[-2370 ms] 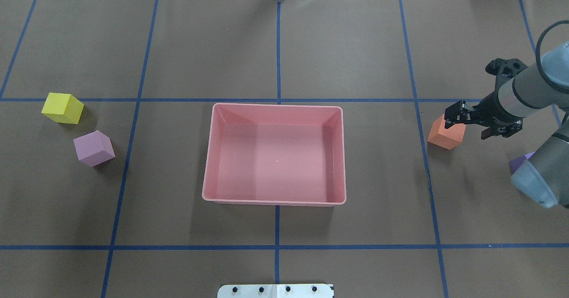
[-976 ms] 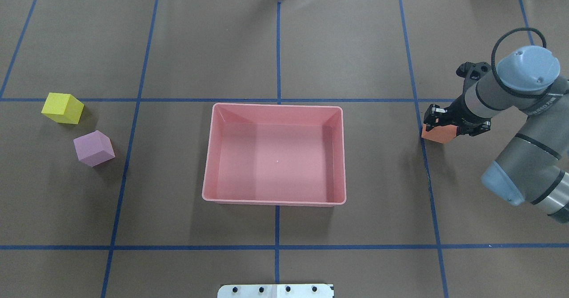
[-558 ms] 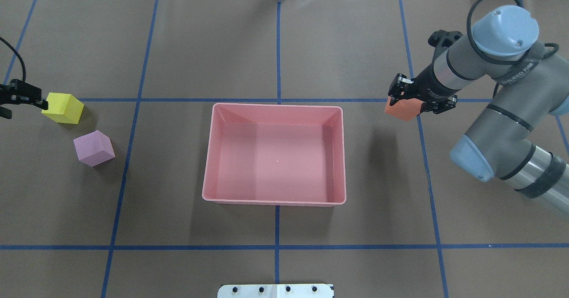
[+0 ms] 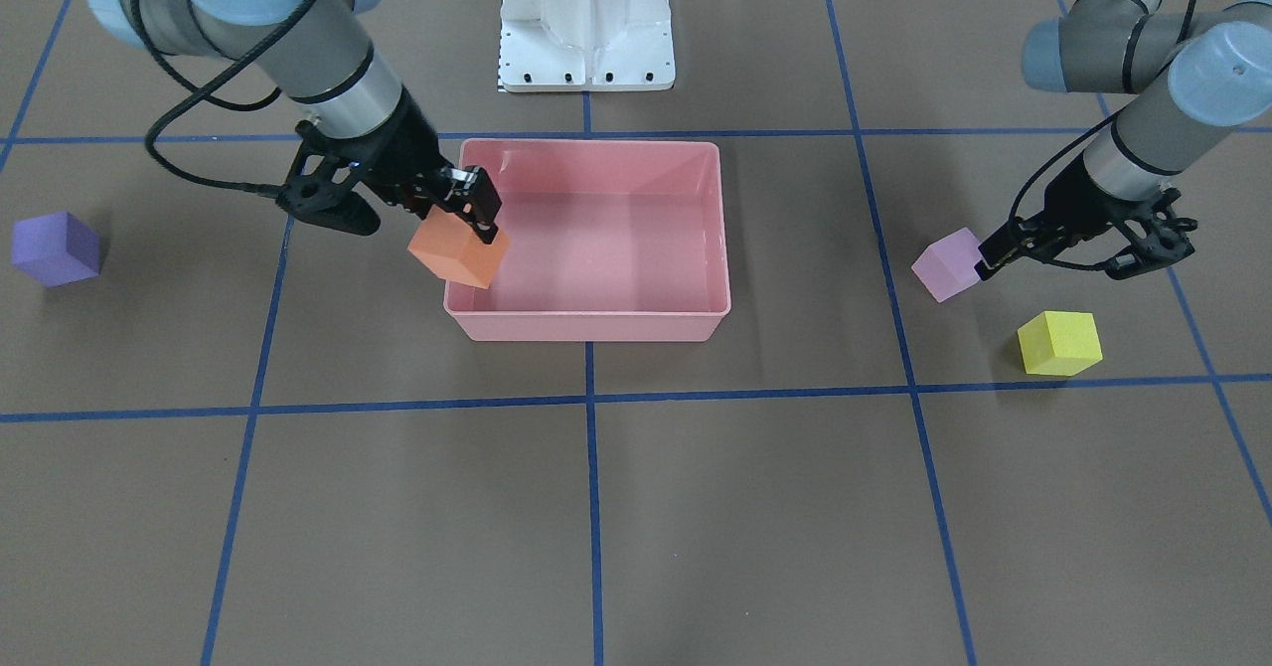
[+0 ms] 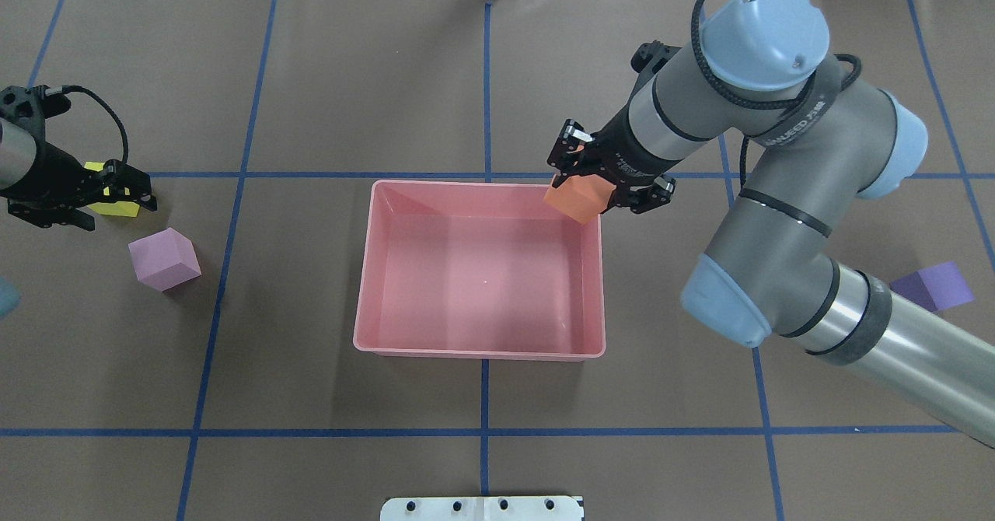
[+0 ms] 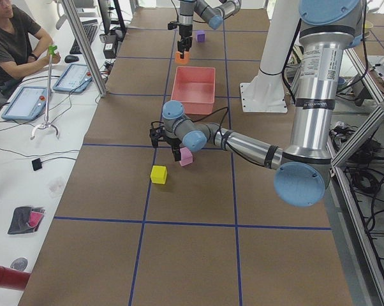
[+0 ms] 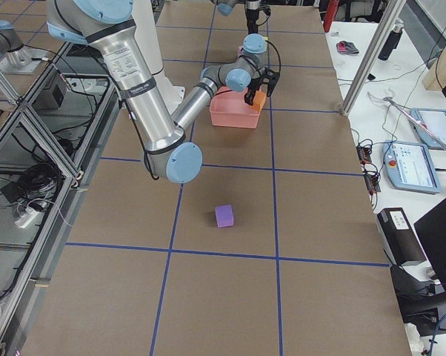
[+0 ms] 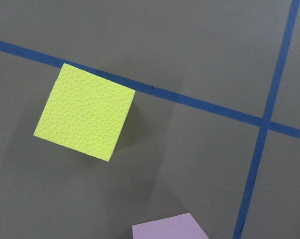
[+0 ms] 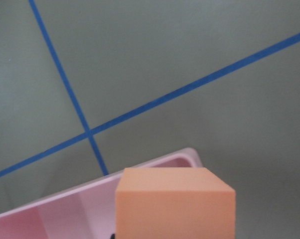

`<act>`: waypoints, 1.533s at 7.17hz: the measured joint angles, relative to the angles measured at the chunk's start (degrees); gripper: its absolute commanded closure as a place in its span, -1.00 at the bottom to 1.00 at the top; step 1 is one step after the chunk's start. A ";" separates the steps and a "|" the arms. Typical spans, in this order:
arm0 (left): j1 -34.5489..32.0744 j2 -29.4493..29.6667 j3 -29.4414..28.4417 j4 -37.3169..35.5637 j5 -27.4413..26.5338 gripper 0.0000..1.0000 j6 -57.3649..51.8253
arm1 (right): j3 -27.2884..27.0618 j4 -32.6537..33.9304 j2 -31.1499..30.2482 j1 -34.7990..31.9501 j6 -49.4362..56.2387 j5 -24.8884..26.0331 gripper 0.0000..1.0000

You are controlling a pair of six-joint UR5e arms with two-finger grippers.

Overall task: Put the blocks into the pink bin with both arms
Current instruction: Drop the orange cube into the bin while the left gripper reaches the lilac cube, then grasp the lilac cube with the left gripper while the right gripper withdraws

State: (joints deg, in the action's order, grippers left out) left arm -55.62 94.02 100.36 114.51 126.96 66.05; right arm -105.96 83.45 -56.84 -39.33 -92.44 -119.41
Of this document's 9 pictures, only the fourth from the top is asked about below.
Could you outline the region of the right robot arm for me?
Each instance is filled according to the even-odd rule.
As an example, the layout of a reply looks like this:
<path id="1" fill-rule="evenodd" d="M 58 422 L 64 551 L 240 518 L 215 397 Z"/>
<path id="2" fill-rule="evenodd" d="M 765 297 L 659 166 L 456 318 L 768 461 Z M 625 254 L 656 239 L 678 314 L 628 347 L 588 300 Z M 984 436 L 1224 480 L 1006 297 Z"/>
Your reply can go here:
<path id="1" fill-rule="evenodd" d="M 418 219 L 431 210 L 453 215 L 485 245 L 499 239 L 501 200 L 478 166 L 454 166 L 391 61 L 377 50 L 359 15 L 379 0 L 86 0 L 100 27 L 145 50 L 169 78 L 170 58 L 223 58 L 209 83 L 181 79 L 187 98 L 155 119 L 144 137 L 159 158 L 158 136 L 198 104 L 251 112 L 261 100 L 225 100 L 220 86 L 258 67 L 273 98 L 303 109 L 300 146 L 279 186 L 174 175 L 198 186 L 248 192 L 273 201 L 295 221 L 369 236 L 379 217 L 359 187 Z"/>

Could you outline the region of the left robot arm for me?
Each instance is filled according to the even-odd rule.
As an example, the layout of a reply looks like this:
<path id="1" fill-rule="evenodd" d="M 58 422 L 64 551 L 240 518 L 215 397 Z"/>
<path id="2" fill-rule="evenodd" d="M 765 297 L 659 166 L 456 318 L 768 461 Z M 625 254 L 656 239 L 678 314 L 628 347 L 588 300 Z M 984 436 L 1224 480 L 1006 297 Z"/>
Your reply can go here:
<path id="1" fill-rule="evenodd" d="M 991 277 L 1021 258 L 1061 266 L 1063 250 L 1105 233 L 1124 248 L 1091 264 L 1112 280 L 1163 269 L 1194 248 L 1196 221 L 1174 210 L 1174 178 L 1236 128 L 1269 111 L 1269 0 L 1220 11 L 1163 13 L 1164 0 L 1074 0 L 1032 27 L 1021 51 L 1027 85 L 1044 92 L 1119 92 L 1128 103 L 1054 161 L 1043 205 L 1018 207 L 979 244 Z"/>

